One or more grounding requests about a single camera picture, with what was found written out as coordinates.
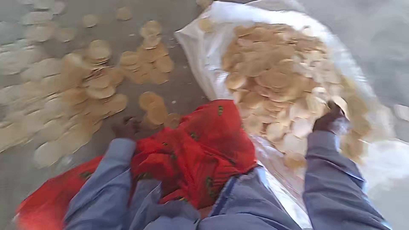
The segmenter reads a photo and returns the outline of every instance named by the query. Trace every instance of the gray surface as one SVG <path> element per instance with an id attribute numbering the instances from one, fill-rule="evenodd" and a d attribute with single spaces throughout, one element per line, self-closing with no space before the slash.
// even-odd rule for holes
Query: gray surface
<path id="1" fill-rule="evenodd" d="M 80 162 L 103 153 L 113 138 L 109 126 L 125 114 L 142 116 L 137 105 L 138 95 L 152 90 L 165 98 L 169 112 L 186 114 L 204 103 L 203 93 L 194 81 L 183 50 L 173 38 L 173 32 L 182 28 L 199 15 L 200 9 L 194 0 L 69 0 L 65 13 L 57 16 L 62 26 L 81 28 L 75 41 L 62 45 L 55 41 L 46 43 L 52 56 L 63 56 L 72 49 L 80 48 L 93 39 L 108 40 L 115 50 L 114 63 L 122 51 L 134 50 L 141 39 L 138 30 L 147 20 L 158 20 L 163 27 L 164 41 L 170 46 L 170 56 L 176 62 L 171 80 L 163 85 L 122 84 L 118 91 L 130 98 L 127 109 L 106 119 L 92 141 L 73 156 L 63 159 L 47 169 L 35 169 L 31 164 L 32 152 L 39 143 L 31 142 L 23 147 L 14 147 L 0 154 L 0 229 L 8 225 L 17 205 L 30 192 L 49 177 L 64 172 Z M 306 11 L 327 25 L 351 50 L 362 67 L 380 100 L 386 105 L 409 105 L 406 93 L 409 78 L 408 63 L 409 28 L 408 3 L 404 0 L 299 0 Z M 115 20 L 115 9 L 129 6 L 133 19 L 125 22 Z M 0 2 L 0 43 L 5 44 L 20 38 L 22 26 L 18 20 L 28 13 L 29 6 L 20 6 L 16 0 Z M 81 27 L 84 14 L 98 14 L 103 20 L 91 29 Z M 16 83 L 14 76 L 0 77 L 0 85 Z M 409 122 L 398 121 L 398 137 L 408 141 Z"/>
<path id="2" fill-rule="evenodd" d="M 165 104 L 170 113 L 187 114 L 197 106 L 207 101 L 199 85 L 193 79 L 188 67 L 187 59 L 182 48 L 173 39 L 173 32 L 181 29 L 200 13 L 200 8 L 192 0 L 162 1 L 162 0 L 137 0 L 137 1 L 112 1 L 112 0 L 69 0 L 65 13 L 55 17 L 64 27 L 80 28 L 75 41 L 61 44 L 56 41 L 45 43 L 47 53 L 51 56 L 62 57 L 67 52 L 80 48 L 83 44 L 94 39 L 110 42 L 114 53 L 113 63 L 116 63 L 121 52 L 136 50 L 141 42 L 139 28 L 148 20 L 157 20 L 162 24 L 164 42 L 169 47 L 170 56 L 176 63 L 175 70 L 170 74 L 170 81 L 162 85 L 144 84 L 137 85 L 124 81 L 118 92 L 129 97 L 128 107 L 105 122 L 102 128 L 94 134 L 90 143 L 78 150 L 74 155 L 66 157 L 50 168 L 36 169 L 31 163 L 32 154 L 40 144 L 36 141 L 26 146 L 17 146 L 0 154 L 0 229 L 4 229 L 9 220 L 14 216 L 17 205 L 31 192 L 41 186 L 48 178 L 58 175 L 81 162 L 103 154 L 113 134 L 110 125 L 124 115 L 142 117 L 144 111 L 138 106 L 138 96 L 145 91 L 154 91 L 165 99 Z M 129 6 L 133 12 L 133 19 L 117 21 L 116 8 Z M 20 6 L 16 0 L 2 0 L 0 2 L 0 20 L 10 22 L 7 24 L 10 33 L 0 33 L 2 44 L 12 42 L 21 37 L 21 26 L 17 21 L 22 15 L 29 12 L 29 6 Z M 101 22 L 94 28 L 85 29 L 81 26 L 82 16 L 97 14 L 102 16 Z M 0 77 L 3 86 L 18 82 L 15 76 Z"/>

